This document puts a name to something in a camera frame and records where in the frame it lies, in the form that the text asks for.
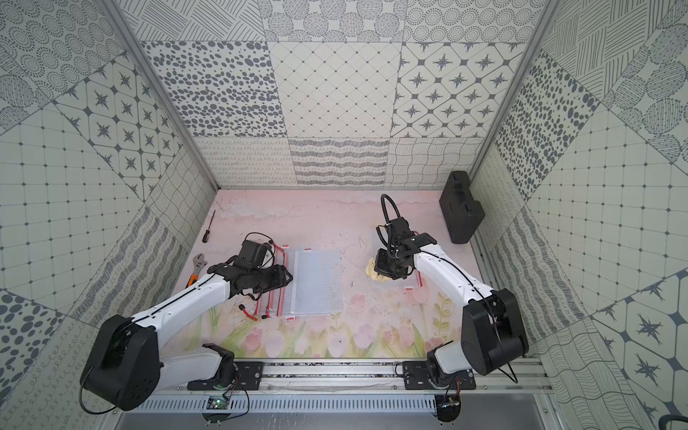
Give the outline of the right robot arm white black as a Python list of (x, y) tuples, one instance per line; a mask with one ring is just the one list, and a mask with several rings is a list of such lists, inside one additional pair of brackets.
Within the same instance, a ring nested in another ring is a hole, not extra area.
[(487, 376), (529, 352), (520, 306), (512, 292), (494, 290), (469, 275), (434, 238), (417, 234), (402, 217), (387, 220), (376, 232), (383, 246), (374, 261), (375, 273), (398, 280), (419, 272), (462, 307), (460, 338), (427, 353), (433, 385), (446, 387), (452, 376), (469, 370)]

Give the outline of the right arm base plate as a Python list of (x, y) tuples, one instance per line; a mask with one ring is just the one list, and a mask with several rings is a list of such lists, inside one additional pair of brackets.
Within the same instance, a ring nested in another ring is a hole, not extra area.
[(462, 390), (475, 390), (477, 384), (473, 369), (460, 344), (449, 342), (426, 354), (425, 360), (401, 362), (399, 376), (406, 390), (431, 390), (448, 388), (458, 383)]

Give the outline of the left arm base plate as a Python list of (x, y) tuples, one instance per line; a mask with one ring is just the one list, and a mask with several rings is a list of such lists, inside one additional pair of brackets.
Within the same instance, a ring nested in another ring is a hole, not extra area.
[(235, 353), (213, 343), (204, 343), (203, 352), (214, 353), (214, 357), (220, 360), (211, 377), (193, 379), (188, 382), (186, 388), (191, 392), (224, 390), (231, 385), (237, 385), (247, 391), (257, 391), (263, 377), (263, 362), (236, 362)]

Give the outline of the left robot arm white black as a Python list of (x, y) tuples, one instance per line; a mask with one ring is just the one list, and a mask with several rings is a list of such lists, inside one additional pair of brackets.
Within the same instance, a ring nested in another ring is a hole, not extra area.
[(236, 266), (219, 263), (177, 295), (130, 317), (114, 315), (97, 334), (80, 377), (80, 390), (129, 411), (154, 392), (186, 385), (227, 390), (237, 383), (232, 351), (214, 343), (186, 356), (162, 358), (168, 341), (223, 302), (244, 294), (263, 294), (288, 286), (292, 274), (283, 265)]

